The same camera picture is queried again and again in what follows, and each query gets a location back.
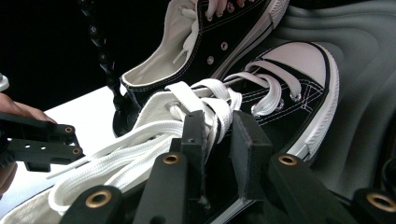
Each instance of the loose shoelace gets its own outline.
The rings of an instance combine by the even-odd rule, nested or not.
[[[257,71],[260,67],[265,67],[282,78],[290,87],[290,96],[298,98],[301,84],[293,75],[265,61],[249,63],[246,70]],[[186,112],[181,106],[189,112],[196,110],[205,112],[208,155],[217,138],[216,132],[219,130],[217,138],[219,143],[233,122],[233,111],[239,110],[242,104],[242,94],[229,87],[241,79],[269,89],[255,106],[253,114],[260,116],[271,114],[280,102],[282,89],[279,82],[269,75],[240,72],[226,77],[225,83],[216,79],[204,79],[191,87],[184,82],[170,85],[166,89],[176,96],[178,102],[170,104],[168,109],[176,120],[144,124],[116,139],[110,146],[69,164],[66,171],[78,168],[52,188],[49,193],[50,207],[63,214],[80,193],[93,186],[111,185],[124,192],[146,180],[155,159],[169,150],[172,138],[182,135]],[[204,88],[210,93],[198,97],[197,90]]]

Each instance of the white surface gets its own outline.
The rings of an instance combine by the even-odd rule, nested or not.
[[[90,155],[115,139],[112,131],[114,111],[113,94],[108,87],[103,87],[56,106],[46,111],[46,114],[59,124],[74,126],[84,154]],[[62,170],[62,167],[51,165],[50,173],[36,173],[26,171],[24,163],[18,162],[15,179],[0,201],[0,218],[18,204],[51,187],[61,176],[51,180],[47,180],[46,176]]]

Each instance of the black clamp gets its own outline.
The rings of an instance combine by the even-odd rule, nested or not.
[[[28,171],[49,172],[82,157],[73,126],[0,113],[0,167],[24,161]]]
[[[61,223],[211,223],[224,206],[209,197],[206,204],[197,200],[213,189],[205,180],[212,170],[203,168],[203,125],[202,113],[188,115],[182,138],[173,139],[170,151],[157,158],[148,181],[124,193],[110,186],[87,189]],[[394,194],[360,189],[352,200],[341,198],[326,189],[303,160],[273,151],[269,138],[248,114],[233,113],[229,152],[237,186],[223,184],[223,191],[215,194],[232,188],[236,199],[254,202],[251,206],[261,210],[254,223],[396,223]],[[247,223],[242,217],[226,222]]]

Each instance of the white shoelace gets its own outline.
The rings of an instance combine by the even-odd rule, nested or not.
[[[195,9],[188,9],[181,7],[181,14],[183,16],[194,19],[194,23],[191,26],[191,33],[186,38],[183,44],[183,50],[176,56],[173,60],[173,63],[176,63],[183,55],[186,55],[186,61],[190,58],[192,48],[195,45],[195,41],[198,36],[198,15],[196,11],[197,0],[191,0],[195,4]],[[208,20],[213,18],[213,15],[216,13],[218,16],[222,15],[227,5],[227,0],[210,0],[209,5],[206,12],[206,17]]]
[[[253,62],[248,64],[247,68],[264,66],[267,68],[266,63]],[[293,91],[301,90],[300,82],[287,71],[276,67],[272,72],[285,80],[290,86],[292,96]],[[268,115],[276,109],[282,89],[275,78],[265,74],[241,72],[227,77],[225,81],[230,84],[239,79],[252,81],[265,89],[269,88],[265,97],[255,106],[254,113]],[[199,98],[191,88],[208,88],[211,94]],[[63,214],[80,193],[96,185],[111,185],[124,192],[146,180],[155,159],[169,150],[172,138],[181,137],[183,119],[186,115],[183,110],[205,112],[208,155],[215,140],[210,134],[219,130],[219,143],[233,122],[233,111],[239,110],[242,104],[241,93],[233,91],[227,84],[216,79],[204,79],[191,87],[179,82],[166,89],[178,99],[177,104],[169,106],[169,112],[176,120],[144,124],[90,157],[69,164],[66,171],[78,168],[69,177],[58,182],[49,193],[49,205],[53,210]]]

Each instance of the gray fabric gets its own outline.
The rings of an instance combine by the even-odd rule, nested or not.
[[[396,1],[316,10],[290,6],[275,31],[234,67],[289,40],[329,50],[340,72],[339,106],[312,169],[326,187],[348,198],[372,186],[396,111],[395,28]]]

